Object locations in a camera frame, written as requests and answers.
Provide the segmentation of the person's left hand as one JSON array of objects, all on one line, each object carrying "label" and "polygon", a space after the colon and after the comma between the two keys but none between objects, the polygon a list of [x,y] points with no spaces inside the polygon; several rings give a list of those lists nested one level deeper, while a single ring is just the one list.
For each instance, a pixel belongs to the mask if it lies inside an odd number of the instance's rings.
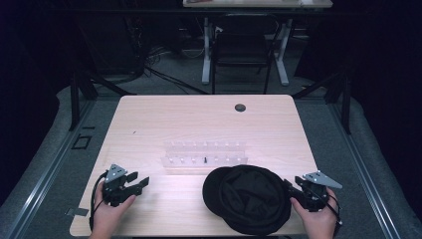
[{"label": "person's left hand", "polygon": [[96,193],[94,213],[94,227],[90,239],[111,239],[120,219],[128,208],[135,201],[135,196],[131,195],[127,200],[117,207],[112,207],[103,203],[101,191]]}]

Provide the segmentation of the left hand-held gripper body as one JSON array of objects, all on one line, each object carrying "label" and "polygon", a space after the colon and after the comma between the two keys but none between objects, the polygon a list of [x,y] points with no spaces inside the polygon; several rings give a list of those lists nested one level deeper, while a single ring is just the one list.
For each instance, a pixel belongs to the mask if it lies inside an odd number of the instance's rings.
[{"label": "left hand-held gripper body", "polygon": [[126,181],[127,176],[127,170],[116,164],[112,164],[106,173],[103,199],[110,206],[117,207],[131,196],[129,187],[125,187],[129,183]]}]

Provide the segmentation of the black chair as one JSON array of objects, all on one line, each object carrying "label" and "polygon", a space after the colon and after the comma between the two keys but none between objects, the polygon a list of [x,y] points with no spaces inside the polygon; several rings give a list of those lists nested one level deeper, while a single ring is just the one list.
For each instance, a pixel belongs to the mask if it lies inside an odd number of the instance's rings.
[{"label": "black chair", "polygon": [[275,45],[282,26],[272,14],[225,14],[213,20],[211,89],[216,93],[218,67],[267,69],[263,93],[268,89]]}]

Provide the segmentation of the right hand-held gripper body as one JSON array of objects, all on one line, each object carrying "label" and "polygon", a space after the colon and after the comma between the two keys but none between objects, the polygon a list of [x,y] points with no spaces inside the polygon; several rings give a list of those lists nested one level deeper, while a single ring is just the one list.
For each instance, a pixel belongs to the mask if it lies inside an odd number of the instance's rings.
[{"label": "right hand-held gripper body", "polygon": [[320,170],[300,176],[305,183],[300,186],[301,196],[298,202],[310,212],[324,209],[328,203],[328,187],[342,189],[342,185]]}]

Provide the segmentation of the black tape square outline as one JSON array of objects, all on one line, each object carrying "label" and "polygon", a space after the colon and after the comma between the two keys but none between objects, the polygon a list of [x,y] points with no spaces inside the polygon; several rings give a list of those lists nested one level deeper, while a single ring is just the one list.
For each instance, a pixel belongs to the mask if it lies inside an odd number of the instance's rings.
[{"label": "black tape square outline", "polygon": [[92,137],[90,135],[79,134],[72,145],[72,149],[87,149]]}]

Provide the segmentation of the white-legged desk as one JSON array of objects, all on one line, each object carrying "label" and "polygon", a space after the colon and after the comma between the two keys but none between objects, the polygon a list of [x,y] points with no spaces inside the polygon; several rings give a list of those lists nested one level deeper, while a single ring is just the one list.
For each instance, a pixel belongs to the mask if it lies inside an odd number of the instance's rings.
[{"label": "white-legged desk", "polygon": [[[332,6],[331,0],[183,0],[184,7],[190,8],[275,8],[276,10],[321,10]],[[290,84],[284,65],[284,55],[292,31],[293,20],[282,24],[281,46],[275,54],[279,79],[283,86]]]}]

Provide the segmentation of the black metal frame stand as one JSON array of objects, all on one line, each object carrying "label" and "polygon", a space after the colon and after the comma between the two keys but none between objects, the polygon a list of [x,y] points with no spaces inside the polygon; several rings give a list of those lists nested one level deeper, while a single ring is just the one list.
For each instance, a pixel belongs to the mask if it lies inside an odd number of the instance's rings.
[{"label": "black metal frame stand", "polygon": [[74,130],[81,120],[80,94],[83,94],[88,101],[95,101],[99,96],[98,91],[94,87],[94,83],[106,87],[121,97],[132,96],[132,93],[109,82],[99,74],[94,73],[93,71],[76,68],[74,75],[70,79],[72,121],[69,131]]},{"label": "black metal frame stand", "polygon": [[296,94],[293,94],[295,100],[301,99],[319,88],[327,87],[323,97],[327,104],[336,104],[341,98],[340,123],[347,134],[351,134],[349,126],[350,102],[351,102],[351,82],[347,70],[340,70],[337,73],[323,79],[322,81],[311,84]]}]

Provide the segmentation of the person's right hand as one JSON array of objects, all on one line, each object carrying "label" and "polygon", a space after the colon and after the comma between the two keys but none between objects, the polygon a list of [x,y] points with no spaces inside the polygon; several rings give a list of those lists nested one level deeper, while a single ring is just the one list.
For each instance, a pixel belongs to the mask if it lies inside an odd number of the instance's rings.
[{"label": "person's right hand", "polygon": [[302,218],[304,228],[307,232],[309,239],[333,239],[336,228],[337,218],[335,212],[338,211],[336,196],[334,192],[328,188],[329,194],[328,206],[319,212],[308,212],[300,203],[291,197],[291,203]]}]

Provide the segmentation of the clear acrylic rack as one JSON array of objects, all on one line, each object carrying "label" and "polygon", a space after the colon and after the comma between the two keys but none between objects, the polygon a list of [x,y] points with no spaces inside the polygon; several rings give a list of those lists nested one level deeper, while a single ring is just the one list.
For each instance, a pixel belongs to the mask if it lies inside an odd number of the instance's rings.
[{"label": "clear acrylic rack", "polygon": [[170,174],[205,174],[218,167],[247,164],[248,156],[243,141],[169,141],[160,162]]}]

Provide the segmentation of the black cloth hat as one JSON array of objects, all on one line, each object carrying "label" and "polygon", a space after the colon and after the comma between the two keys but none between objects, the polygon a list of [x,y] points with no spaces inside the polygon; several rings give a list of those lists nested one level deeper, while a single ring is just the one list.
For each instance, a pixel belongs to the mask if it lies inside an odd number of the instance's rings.
[{"label": "black cloth hat", "polygon": [[291,216],[288,186],[276,173],[254,165],[212,170],[204,180],[202,197],[212,213],[246,235],[275,233]]}]

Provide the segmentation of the grey tape piece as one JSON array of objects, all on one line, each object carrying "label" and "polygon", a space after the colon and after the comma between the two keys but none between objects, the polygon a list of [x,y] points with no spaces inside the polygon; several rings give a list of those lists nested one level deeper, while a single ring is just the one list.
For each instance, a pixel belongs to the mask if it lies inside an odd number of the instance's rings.
[{"label": "grey tape piece", "polygon": [[66,215],[67,216],[72,216],[72,217],[75,217],[75,216],[83,216],[83,217],[85,217],[85,216],[88,215],[88,213],[89,213],[89,210],[86,209],[86,208],[69,208],[66,211]]}]

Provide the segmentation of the aluminium floor rail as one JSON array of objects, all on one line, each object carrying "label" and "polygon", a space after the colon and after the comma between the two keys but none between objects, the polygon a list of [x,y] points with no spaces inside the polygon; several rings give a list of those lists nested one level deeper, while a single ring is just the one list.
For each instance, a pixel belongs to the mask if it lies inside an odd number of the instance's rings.
[{"label": "aluminium floor rail", "polygon": [[[23,178],[0,208],[0,239],[75,239],[70,227],[75,219],[69,208],[84,208],[80,201],[103,140],[105,123],[95,117],[101,105],[85,102],[81,121],[69,131],[70,113],[60,107],[55,122]],[[94,126],[95,129],[83,129]],[[77,136],[90,135],[87,149],[72,149]]]},{"label": "aluminium floor rail", "polygon": [[328,104],[328,110],[341,134],[351,154],[351,163],[354,171],[357,174],[358,181],[360,182],[366,198],[372,208],[372,211],[378,221],[378,224],[386,239],[402,239],[396,225],[394,224],[390,213],[388,212],[384,200],[379,194],[372,177],[363,161],[361,153],[352,137],[343,128],[340,118],[340,112],[337,106]]}]

